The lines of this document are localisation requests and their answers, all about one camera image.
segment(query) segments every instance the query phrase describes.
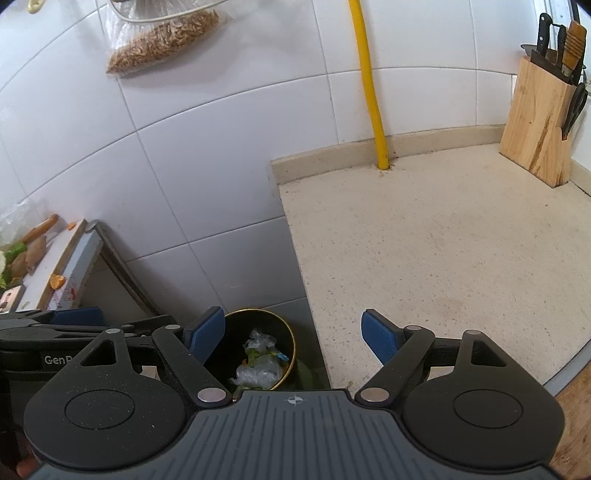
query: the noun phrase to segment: crosshair logo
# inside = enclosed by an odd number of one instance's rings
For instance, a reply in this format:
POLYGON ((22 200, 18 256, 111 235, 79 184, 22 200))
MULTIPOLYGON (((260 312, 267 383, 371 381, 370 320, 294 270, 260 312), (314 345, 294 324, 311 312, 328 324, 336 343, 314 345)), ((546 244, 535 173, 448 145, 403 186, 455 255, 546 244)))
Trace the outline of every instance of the crosshair logo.
POLYGON ((289 403, 291 403, 292 405, 297 406, 305 400, 302 397, 298 397, 297 395, 293 395, 293 396, 289 397, 287 399, 287 401, 289 403))

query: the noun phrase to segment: plastic bag of dried shrimp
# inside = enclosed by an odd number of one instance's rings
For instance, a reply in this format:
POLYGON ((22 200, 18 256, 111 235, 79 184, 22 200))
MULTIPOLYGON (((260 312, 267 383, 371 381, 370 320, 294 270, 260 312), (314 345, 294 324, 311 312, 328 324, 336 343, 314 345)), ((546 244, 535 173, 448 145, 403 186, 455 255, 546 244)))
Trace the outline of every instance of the plastic bag of dried shrimp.
POLYGON ((162 62, 229 20, 219 0, 109 0, 106 72, 126 74, 162 62))

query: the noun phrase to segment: green vegetable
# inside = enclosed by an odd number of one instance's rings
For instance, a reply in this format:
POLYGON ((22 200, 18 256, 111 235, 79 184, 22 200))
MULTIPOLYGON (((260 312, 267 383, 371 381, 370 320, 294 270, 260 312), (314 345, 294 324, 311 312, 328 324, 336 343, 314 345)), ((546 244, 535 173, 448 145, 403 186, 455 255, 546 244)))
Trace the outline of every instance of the green vegetable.
POLYGON ((8 287, 8 285, 10 285, 11 281, 12 281, 12 272, 10 269, 10 265, 7 265, 4 268, 4 271, 2 272, 2 274, 0 274, 0 288, 8 287))
POLYGON ((17 244, 14 244, 6 251, 6 253, 4 253, 4 255, 6 256, 6 264, 10 265, 16 257, 18 257, 20 254, 26 251, 27 246, 24 243, 19 242, 17 244))

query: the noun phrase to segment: white cable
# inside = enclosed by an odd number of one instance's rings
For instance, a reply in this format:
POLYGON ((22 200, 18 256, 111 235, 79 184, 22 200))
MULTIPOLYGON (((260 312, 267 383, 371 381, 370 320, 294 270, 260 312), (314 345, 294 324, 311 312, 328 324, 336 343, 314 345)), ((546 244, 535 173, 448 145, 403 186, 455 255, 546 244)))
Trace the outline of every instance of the white cable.
POLYGON ((170 15, 165 15, 163 17, 156 17, 156 18, 142 18, 142 19, 136 19, 136 18, 129 18, 124 16, 115 6, 115 4, 113 3, 113 0, 108 0, 109 2, 109 6, 111 7, 111 10, 115 13, 115 15, 117 15, 117 17, 119 17, 121 20, 126 21, 128 23, 155 23, 155 22, 163 22, 165 20, 172 20, 178 17, 184 17, 185 15, 190 15, 190 14, 194 14, 196 12, 200 12, 202 10, 207 10, 208 8, 212 8, 212 7, 216 7, 224 2, 227 2, 228 0, 217 0, 216 2, 212 2, 210 4, 207 5, 203 5, 201 7, 197 7, 197 8, 192 8, 191 10, 187 10, 184 12, 181 12, 179 14, 170 14, 170 15))

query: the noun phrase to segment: gold rim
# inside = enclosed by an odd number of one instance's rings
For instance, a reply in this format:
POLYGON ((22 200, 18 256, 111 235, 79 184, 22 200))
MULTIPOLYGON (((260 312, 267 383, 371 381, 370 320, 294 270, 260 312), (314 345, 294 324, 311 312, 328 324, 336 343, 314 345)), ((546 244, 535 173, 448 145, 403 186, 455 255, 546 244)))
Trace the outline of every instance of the gold rim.
POLYGON ((283 377, 281 377, 281 379, 271 388, 271 390, 276 390, 277 388, 279 388, 281 386, 281 384, 285 381, 285 379, 290 376, 290 373, 293 370, 294 365, 296 364, 295 363, 296 362, 296 356, 297 356, 297 344, 295 343, 296 342, 296 336, 294 335, 294 332, 291 329, 289 323, 287 323, 283 318, 281 318, 276 313, 269 312, 269 310, 265 310, 265 309, 242 309, 242 310, 236 310, 234 312, 228 313, 226 315, 226 318, 228 318, 230 315, 234 315, 235 313, 242 313, 242 312, 265 312, 265 313, 270 313, 276 319, 278 319, 278 320, 280 320, 280 321, 283 322, 283 325, 285 325, 287 327, 287 330, 289 331, 289 333, 291 335, 291 343, 294 346, 294 353, 291 356, 289 367, 287 367, 287 372, 285 372, 285 374, 283 375, 283 377))

